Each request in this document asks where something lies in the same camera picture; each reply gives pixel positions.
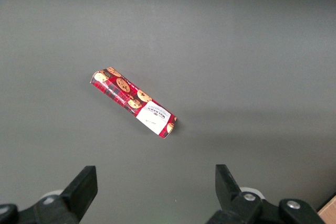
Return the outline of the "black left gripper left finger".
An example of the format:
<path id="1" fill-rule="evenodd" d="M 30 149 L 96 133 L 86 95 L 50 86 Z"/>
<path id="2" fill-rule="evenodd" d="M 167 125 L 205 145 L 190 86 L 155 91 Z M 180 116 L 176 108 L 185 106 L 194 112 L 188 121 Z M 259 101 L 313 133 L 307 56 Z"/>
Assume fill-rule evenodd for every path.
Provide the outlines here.
<path id="1" fill-rule="evenodd" d="M 59 195 L 45 196 L 22 211 L 1 204 L 1 223 L 79 223 L 97 192 L 96 167 L 85 166 Z"/>

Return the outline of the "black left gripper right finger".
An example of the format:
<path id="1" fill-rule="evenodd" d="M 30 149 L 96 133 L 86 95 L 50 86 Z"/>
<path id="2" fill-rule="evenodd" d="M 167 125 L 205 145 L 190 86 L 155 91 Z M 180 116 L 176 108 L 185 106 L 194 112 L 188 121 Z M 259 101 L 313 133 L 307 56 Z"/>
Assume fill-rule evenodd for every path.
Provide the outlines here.
<path id="1" fill-rule="evenodd" d="M 305 201 L 282 199 L 277 206 L 252 191 L 242 191 L 228 167 L 215 167 L 215 191 L 221 210 L 207 223 L 324 223 Z"/>

